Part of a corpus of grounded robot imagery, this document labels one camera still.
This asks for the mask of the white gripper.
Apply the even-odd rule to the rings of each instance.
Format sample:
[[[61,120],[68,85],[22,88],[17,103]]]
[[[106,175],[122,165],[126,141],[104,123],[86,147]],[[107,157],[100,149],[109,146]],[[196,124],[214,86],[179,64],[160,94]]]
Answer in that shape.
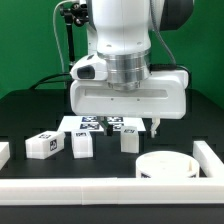
[[[151,137],[156,136],[160,119],[180,119],[186,113],[188,73],[184,70],[149,71],[145,80],[123,83],[116,90],[109,82],[106,62],[97,55],[87,55],[71,69],[71,108],[76,115],[153,118]],[[112,126],[106,117],[99,121],[106,136]]]

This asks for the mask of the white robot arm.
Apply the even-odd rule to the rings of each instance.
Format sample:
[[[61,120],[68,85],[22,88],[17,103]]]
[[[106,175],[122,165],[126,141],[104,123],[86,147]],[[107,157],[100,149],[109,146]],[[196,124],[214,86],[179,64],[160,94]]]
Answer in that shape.
[[[175,62],[153,65],[149,32],[180,28],[194,0],[87,0],[88,55],[72,67],[71,108],[94,115],[108,130],[108,116],[162,119],[186,113],[189,73]]]

